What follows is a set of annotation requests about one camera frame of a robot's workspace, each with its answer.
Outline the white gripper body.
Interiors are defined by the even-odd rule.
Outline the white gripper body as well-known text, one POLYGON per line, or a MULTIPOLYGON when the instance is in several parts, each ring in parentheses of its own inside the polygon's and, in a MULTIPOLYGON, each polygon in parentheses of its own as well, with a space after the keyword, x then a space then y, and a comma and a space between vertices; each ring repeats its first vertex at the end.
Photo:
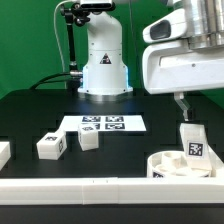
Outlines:
POLYGON ((190 50, 186 40, 148 46, 142 58, 150 94, 224 87, 224 47, 190 50))

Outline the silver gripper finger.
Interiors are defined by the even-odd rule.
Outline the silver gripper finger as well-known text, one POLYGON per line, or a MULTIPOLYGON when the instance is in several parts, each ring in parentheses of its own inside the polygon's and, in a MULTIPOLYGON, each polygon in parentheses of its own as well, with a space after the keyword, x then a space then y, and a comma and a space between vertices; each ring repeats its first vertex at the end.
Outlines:
POLYGON ((183 112, 183 117, 185 121, 191 121, 192 120, 192 109, 190 107, 190 104, 185 99, 185 95, 183 92, 177 92, 174 94, 174 100, 178 104, 178 106, 181 108, 183 112))

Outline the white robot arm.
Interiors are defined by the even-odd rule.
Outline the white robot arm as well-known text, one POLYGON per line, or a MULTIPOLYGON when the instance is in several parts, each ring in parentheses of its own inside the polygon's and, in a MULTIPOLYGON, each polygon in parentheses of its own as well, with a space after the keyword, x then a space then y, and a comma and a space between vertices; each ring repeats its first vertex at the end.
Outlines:
MULTIPOLYGON (((144 88, 172 93, 188 120, 188 91, 224 88, 224 0, 163 0, 173 11, 143 30, 144 88)), ((130 90, 122 64, 121 26, 109 15, 91 14, 89 59, 81 92, 95 99, 130 90)))

